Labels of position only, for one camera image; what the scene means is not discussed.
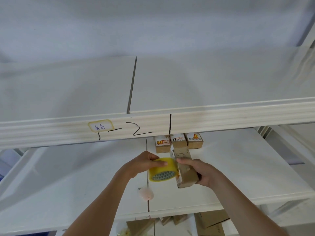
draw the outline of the tape roll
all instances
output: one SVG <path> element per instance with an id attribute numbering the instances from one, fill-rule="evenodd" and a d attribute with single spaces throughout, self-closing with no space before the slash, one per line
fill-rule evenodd
<path id="1" fill-rule="evenodd" d="M 167 166 L 153 167 L 149 169 L 149 180 L 154 182 L 167 181 L 175 177 L 178 173 L 175 161 L 170 157 L 156 160 L 166 161 Z"/>

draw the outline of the left hand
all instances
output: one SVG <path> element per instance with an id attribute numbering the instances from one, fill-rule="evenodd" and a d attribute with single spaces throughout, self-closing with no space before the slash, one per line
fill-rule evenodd
<path id="1" fill-rule="evenodd" d="M 157 155 L 144 151 L 136 158 L 127 162 L 122 168 L 129 173 L 130 178 L 134 178 L 138 173 L 144 172 L 153 167 L 163 167 L 166 161 L 154 161 L 159 159 Z"/>

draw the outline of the handwritten number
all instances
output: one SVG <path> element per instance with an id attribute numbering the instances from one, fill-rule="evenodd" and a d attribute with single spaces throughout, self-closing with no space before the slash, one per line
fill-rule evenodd
<path id="1" fill-rule="evenodd" d="M 139 126 L 138 124 L 134 123 L 134 122 L 126 122 L 126 123 L 132 123 L 132 124 L 135 124 L 135 125 L 137 125 L 137 126 L 138 126 L 138 130 L 137 130 L 137 131 L 135 131 L 135 132 L 132 134 L 133 136 L 138 136 L 138 135 L 142 135 L 142 134 L 147 134 L 147 133 L 154 133 L 154 132 L 157 132 L 157 131 L 151 131 L 151 132 L 145 132 L 145 133 L 136 134 L 136 133 L 140 130 L 140 126 Z"/>

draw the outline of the cardboard box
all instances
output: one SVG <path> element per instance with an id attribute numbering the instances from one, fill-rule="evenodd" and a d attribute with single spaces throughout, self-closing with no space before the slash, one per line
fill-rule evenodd
<path id="1" fill-rule="evenodd" d="M 196 213 L 195 216 L 198 216 L 203 228 L 208 228 L 223 221 L 228 220 L 230 217 L 227 215 L 225 210 L 214 210 L 208 212 Z"/>
<path id="2" fill-rule="evenodd" d="M 185 147 L 187 146 L 187 141 L 183 133 L 171 134 L 171 143 L 176 147 Z"/>
<path id="3" fill-rule="evenodd" d="M 157 153 L 169 152 L 171 148 L 171 140 L 169 135 L 155 136 L 155 150 Z"/>
<path id="4" fill-rule="evenodd" d="M 166 225 L 168 222 L 170 222 L 172 216 L 166 216 L 166 217 L 161 217 L 160 220 L 161 220 L 161 223 L 162 225 Z"/>
<path id="5" fill-rule="evenodd" d="M 198 215 L 195 215 L 195 222 L 197 227 L 198 236 L 225 236 L 222 224 L 215 224 L 208 228 L 203 228 L 202 223 Z"/>
<path id="6" fill-rule="evenodd" d="M 176 158 L 190 158 L 191 155 L 189 153 L 188 147 L 176 147 L 174 144 L 171 146 L 171 150 L 169 152 L 171 158 L 176 161 Z M 176 175 L 176 182 L 178 188 L 186 188 L 192 186 L 196 182 L 199 181 L 197 172 L 192 166 L 177 163 L 178 174 Z"/>
<path id="7" fill-rule="evenodd" d="M 184 222 L 186 219 L 188 219 L 188 215 L 175 215 L 173 216 L 173 222 L 175 225 L 178 225 L 181 222 Z"/>
<path id="8" fill-rule="evenodd" d="M 155 218 L 128 221 L 127 226 L 132 236 L 141 236 L 148 232 L 151 227 L 153 227 L 154 221 Z"/>
<path id="9" fill-rule="evenodd" d="M 200 133 L 190 132 L 185 133 L 188 149 L 198 149 L 202 147 L 203 140 Z"/>

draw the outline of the right hand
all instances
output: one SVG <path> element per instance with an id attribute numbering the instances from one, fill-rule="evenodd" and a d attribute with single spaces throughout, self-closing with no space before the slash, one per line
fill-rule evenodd
<path id="1" fill-rule="evenodd" d="M 201 175 L 201 179 L 197 182 L 199 185 L 203 185 L 213 189 L 217 180 L 224 175 L 221 171 L 216 169 L 214 166 L 203 162 L 200 159 L 189 159 L 189 158 L 177 158 L 176 161 L 181 164 L 187 164 L 192 166 L 196 172 Z"/>

